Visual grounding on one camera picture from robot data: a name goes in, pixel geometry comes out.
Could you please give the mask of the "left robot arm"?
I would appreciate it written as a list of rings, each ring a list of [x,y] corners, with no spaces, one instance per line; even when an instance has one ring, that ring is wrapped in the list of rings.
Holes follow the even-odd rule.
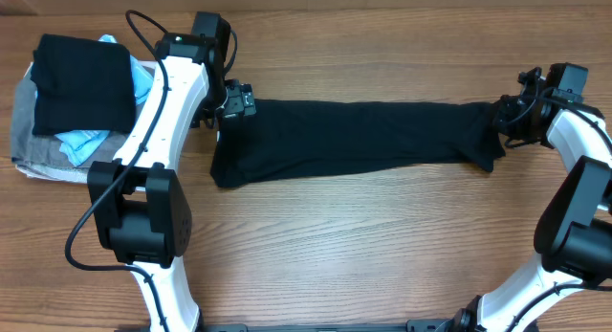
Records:
[[[146,102],[124,145],[87,175],[92,206],[77,222],[95,219],[100,245],[138,282],[151,331],[202,331],[190,294],[184,254],[192,214],[178,179],[190,128],[240,122],[255,114],[252,88],[227,77],[237,36],[220,14],[197,12],[189,33],[163,32],[151,46],[156,63]]]

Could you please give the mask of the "black t-shirt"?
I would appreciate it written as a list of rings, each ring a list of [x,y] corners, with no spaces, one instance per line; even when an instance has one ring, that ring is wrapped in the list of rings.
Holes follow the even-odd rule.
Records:
[[[357,174],[419,164],[472,163],[486,172],[505,151],[488,102],[257,100],[222,122],[210,175],[219,188]]]

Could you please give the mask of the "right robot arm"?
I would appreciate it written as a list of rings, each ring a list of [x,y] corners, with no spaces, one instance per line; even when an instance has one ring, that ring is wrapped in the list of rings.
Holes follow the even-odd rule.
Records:
[[[585,67],[555,63],[519,74],[522,89],[496,104],[492,125],[507,147],[541,144],[558,152],[567,177],[535,228],[534,254],[495,290],[475,297],[439,325],[441,331],[534,331],[536,321],[581,291],[608,292],[611,138],[603,113],[585,104]]]

